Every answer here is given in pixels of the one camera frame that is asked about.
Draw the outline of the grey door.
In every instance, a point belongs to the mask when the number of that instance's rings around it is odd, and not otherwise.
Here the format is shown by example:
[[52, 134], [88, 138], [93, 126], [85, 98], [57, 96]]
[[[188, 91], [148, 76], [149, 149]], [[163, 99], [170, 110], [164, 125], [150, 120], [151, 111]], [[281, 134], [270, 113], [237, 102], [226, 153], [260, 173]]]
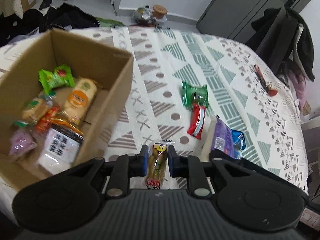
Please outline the grey door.
[[311, 0], [212, 0], [196, 24], [202, 34], [245, 43], [253, 34], [251, 23], [269, 8], [291, 7], [297, 12]]

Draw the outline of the red gold-dotted snack packet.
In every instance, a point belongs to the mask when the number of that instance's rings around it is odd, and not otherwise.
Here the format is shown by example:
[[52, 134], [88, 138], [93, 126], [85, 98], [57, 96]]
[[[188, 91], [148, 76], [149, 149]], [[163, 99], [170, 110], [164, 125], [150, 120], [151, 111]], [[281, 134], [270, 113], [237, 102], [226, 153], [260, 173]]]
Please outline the red gold-dotted snack packet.
[[44, 133], [50, 128], [51, 120], [57, 113], [61, 111], [61, 107], [58, 104], [52, 106], [49, 111], [37, 122], [35, 126], [35, 131], [39, 133]]

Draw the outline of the red white snack bar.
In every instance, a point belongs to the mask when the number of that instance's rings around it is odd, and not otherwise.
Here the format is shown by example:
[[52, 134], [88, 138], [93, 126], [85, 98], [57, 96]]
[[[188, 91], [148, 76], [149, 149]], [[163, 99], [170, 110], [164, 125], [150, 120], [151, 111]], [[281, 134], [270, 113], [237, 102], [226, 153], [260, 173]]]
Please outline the red white snack bar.
[[198, 103], [193, 103], [193, 113], [187, 133], [199, 140], [202, 138], [205, 115], [206, 107]]

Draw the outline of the orange rice cracker packet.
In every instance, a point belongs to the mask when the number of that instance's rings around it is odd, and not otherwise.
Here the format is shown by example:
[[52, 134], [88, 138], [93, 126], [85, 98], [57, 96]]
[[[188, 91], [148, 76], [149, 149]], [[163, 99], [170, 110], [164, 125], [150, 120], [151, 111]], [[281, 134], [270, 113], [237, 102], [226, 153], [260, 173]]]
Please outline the orange rice cracker packet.
[[79, 127], [97, 93], [96, 82], [88, 78], [77, 79], [62, 108], [62, 115], [73, 126]]

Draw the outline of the brown lidded jar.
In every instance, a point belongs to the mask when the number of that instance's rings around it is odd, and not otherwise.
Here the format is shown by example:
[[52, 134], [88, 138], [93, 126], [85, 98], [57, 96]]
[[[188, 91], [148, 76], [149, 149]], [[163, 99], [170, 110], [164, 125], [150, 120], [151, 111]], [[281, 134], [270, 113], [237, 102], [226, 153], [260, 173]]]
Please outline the brown lidded jar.
[[153, 6], [153, 16], [156, 18], [156, 19], [162, 19], [166, 14], [168, 13], [167, 9], [161, 5], [154, 5]]

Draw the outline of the blue snack packet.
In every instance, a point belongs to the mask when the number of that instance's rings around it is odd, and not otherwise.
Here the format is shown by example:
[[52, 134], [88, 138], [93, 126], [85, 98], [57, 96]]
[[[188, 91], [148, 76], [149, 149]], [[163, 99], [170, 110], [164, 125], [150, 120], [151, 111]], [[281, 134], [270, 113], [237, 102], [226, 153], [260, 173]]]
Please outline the blue snack packet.
[[233, 148], [234, 148], [234, 155], [235, 159], [241, 159], [242, 158], [242, 151], [246, 149], [246, 141], [245, 141], [245, 135], [241, 131], [237, 131], [232, 129], [232, 139], [233, 139]]

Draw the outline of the dark green snack packet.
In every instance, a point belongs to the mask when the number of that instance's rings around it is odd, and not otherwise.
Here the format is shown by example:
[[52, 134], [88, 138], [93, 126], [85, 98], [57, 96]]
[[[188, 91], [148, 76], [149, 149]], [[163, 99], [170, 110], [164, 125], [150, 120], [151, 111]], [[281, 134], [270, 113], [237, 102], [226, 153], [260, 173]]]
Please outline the dark green snack packet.
[[190, 107], [193, 103], [206, 108], [209, 107], [207, 85], [194, 87], [187, 82], [182, 82], [182, 103], [185, 107]]

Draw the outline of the green cookie packet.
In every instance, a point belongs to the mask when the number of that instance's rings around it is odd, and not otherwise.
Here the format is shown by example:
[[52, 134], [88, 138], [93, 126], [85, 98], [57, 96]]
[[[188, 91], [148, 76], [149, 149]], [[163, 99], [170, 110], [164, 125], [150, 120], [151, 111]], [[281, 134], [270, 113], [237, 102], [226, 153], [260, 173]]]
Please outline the green cookie packet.
[[12, 124], [17, 127], [34, 126], [48, 113], [54, 103], [55, 94], [38, 95], [24, 108], [20, 120], [16, 120]]

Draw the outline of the light green snack packet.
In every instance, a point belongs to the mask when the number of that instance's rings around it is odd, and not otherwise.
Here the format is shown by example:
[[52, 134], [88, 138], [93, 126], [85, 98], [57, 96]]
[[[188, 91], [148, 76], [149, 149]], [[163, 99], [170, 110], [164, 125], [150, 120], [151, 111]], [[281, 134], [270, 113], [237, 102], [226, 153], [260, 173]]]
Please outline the light green snack packet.
[[75, 86], [71, 68], [65, 64], [54, 68], [53, 72], [44, 69], [40, 70], [39, 82], [46, 94], [59, 87], [68, 86], [73, 88]]

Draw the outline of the patterned white bedspread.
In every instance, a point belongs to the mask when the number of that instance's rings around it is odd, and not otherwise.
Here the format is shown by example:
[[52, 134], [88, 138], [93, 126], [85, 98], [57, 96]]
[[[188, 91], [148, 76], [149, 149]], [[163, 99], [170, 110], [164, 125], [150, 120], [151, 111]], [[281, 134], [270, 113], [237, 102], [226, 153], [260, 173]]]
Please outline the patterned white bedspread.
[[[52, 29], [1, 48], [1, 211], [24, 187], [51, 174], [39, 165], [40, 147], [13, 161], [7, 155], [16, 120], [43, 88], [39, 71], [62, 64], [74, 78], [96, 82], [81, 124], [84, 144], [74, 163], [114, 161], [155, 140], [175, 141], [179, 155], [200, 158], [212, 118], [245, 135], [242, 157], [308, 190], [308, 162], [292, 93], [246, 45], [190, 31], [142, 27]], [[257, 64], [278, 94], [270, 97]], [[189, 135], [193, 105], [182, 103], [182, 82], [207, 85], [201, 140]]]

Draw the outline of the plastic bag of items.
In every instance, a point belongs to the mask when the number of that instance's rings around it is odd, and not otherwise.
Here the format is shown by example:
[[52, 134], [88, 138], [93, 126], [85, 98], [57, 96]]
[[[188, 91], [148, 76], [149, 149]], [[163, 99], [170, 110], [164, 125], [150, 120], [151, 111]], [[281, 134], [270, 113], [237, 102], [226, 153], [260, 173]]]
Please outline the plastic bag of items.
[[159, 20], [153, 16], [152, 12], [153, 7], [151, 8], [149, 5], [146, 5], [145, 7], [139, 7], [133, 12], [133, 18], [138, 25], [161, 28], [167, 21], [167, 15]]

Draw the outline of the pink purple snack packet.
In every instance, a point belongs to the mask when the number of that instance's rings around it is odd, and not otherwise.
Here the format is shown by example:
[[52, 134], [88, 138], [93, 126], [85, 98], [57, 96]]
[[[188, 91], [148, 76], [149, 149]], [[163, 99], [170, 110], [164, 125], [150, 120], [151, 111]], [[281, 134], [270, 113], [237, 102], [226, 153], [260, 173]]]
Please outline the pink purple snack packet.
[[37, 143], [28, 130], [20, 128], [16, 130], [10, 139], [9, 157], [16, 161], [37, 147]]

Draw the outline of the black coat on chair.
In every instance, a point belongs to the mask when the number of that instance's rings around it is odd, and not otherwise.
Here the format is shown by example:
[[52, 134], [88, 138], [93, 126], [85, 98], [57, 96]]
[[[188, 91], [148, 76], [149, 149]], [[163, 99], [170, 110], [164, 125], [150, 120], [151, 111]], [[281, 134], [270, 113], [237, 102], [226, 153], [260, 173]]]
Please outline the black coat on chair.
[[269, 8], [251, 23], [254, 35], [245, 43], [255, 51], [274, 74], [294, 64], [313, 82], [314, 48], [308, 25], [291, 8]]

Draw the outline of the pink garment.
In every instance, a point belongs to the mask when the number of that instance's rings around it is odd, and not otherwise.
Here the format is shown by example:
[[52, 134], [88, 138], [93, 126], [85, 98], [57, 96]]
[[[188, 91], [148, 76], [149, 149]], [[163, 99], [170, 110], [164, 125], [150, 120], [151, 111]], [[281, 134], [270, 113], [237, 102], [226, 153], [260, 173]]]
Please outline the pink garment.
[[298, 107], [300, 115], [306, 117], [311, 113], [311, 108], [306, 100], [306, 80], [300, 69], [292, 70], [288, 67], [285, 68], [285, 74], [288, 78], [289, 89], [293, 96], [293, 101]]

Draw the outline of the clear yellow-green snack stick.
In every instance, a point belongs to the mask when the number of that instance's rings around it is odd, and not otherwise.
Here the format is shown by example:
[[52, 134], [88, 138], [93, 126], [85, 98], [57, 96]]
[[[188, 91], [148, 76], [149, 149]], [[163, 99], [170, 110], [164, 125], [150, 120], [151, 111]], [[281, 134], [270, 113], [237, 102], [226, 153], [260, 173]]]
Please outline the clear yellow-green snack stick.
[[172, 140], [155, 140], [149, 145], [147, 172], [144, 185], [148, 190], [168, 189], [169, 167], [168, 148], [174, 146]]

